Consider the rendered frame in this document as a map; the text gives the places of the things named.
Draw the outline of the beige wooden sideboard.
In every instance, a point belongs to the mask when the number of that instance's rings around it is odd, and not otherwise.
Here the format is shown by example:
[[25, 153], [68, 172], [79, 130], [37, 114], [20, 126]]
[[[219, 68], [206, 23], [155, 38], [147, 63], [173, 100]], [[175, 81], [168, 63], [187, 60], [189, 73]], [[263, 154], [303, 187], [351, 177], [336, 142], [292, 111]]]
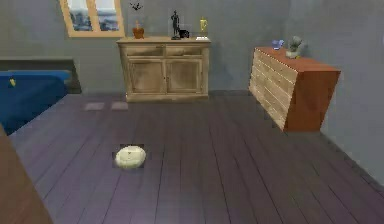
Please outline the beige wooden sideboard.
[[207, 99], [211, 41], [166, 36], [117, 41], [128, 102]]

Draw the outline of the cream round floor cushion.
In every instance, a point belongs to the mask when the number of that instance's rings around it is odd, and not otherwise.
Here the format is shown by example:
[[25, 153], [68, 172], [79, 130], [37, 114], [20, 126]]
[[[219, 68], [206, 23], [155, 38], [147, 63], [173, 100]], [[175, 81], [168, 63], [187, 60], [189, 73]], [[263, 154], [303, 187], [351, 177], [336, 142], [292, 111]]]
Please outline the cream round floor cushion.
[[141, 167], [146, 159], [146, 152], [139, 146], [126, 146], [120, 149], [115, 156], [115, 163], [123, 169]]

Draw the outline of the black figure statue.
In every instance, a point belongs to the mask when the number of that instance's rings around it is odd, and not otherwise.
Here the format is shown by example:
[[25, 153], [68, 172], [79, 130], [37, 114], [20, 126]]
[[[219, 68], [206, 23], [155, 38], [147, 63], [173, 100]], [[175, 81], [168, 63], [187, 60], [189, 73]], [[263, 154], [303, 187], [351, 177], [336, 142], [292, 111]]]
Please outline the black figure statue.
[[174, 10], [173, 15], [171, 16], [172, 20], [172, 27], [173, 27], [173, 37], [171, 38], [172, 40], [180, 40], [180, 27], [179, 27], [179, 15], [177, 14], [177, 11]]

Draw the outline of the brown pot with black plant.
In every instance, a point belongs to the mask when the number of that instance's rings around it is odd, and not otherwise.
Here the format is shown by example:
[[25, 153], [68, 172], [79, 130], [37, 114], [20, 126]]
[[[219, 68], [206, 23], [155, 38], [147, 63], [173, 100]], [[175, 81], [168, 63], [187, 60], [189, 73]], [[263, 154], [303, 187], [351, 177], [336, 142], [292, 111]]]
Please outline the brown pot with black plant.
[[132, 32], [135, 39], [143, 39], [144, 38], [144, 28], [141, 26], [142, 14], [140, 10], [143, 8], [143, 5], [136, 0], [134, 3], [130, 3], [131, 8], [133, 9], [135, 26], [132, 28]]

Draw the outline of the brown and beige drawer chest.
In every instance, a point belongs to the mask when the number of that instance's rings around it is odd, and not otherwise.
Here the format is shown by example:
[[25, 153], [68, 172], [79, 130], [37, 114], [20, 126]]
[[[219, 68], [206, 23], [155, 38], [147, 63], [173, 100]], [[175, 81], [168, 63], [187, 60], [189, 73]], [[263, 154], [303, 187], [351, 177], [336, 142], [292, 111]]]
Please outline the brown and beige drawer chest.
[[256, 47], [248, 89], [285, 132], [318, 132], [341, 71], [287, 50]]

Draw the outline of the grey plant in pale pot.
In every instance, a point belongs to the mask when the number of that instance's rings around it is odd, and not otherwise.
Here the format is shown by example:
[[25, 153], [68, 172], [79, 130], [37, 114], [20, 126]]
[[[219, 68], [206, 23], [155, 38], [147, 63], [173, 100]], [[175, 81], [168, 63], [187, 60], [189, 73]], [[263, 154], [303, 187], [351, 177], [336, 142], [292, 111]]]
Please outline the grey plant in pale pot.
[[304, 47], [303, 39], [299, 36], [293, 36], [289, 41], [288, 49], [286, 50], [286, 57], [289, 59], [296, 59], [300, 56], [301, 50]]

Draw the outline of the bed with blue cover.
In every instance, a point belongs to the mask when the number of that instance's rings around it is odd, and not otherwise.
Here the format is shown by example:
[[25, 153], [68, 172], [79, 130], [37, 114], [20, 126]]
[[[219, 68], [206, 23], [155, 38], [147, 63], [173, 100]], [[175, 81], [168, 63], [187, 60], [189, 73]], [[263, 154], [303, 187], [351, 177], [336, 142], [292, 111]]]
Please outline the bed with blue cover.
[[[10, 78], [16, 86], [10, 85]], [[82, 87], [72, 59], [0, 59], [0, 124], [11, 135]]]

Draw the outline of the brown wooden furniture edge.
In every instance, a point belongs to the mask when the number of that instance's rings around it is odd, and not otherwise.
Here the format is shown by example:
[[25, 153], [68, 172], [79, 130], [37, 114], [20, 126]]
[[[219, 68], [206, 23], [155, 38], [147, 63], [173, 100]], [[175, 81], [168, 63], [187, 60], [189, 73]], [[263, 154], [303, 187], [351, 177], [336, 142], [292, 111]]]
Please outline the brown wooden furniture edge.
[[1, 124], [0, 224], [53, 224]]

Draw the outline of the window with tan frame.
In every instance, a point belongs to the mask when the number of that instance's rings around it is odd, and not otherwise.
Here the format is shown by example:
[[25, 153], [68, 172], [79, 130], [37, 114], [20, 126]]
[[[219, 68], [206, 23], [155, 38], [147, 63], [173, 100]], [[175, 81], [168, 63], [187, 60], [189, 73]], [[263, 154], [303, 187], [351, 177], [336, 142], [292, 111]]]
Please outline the window with tan frame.
[[124, 37], [120, 0], [59, 0], [68, 36]]

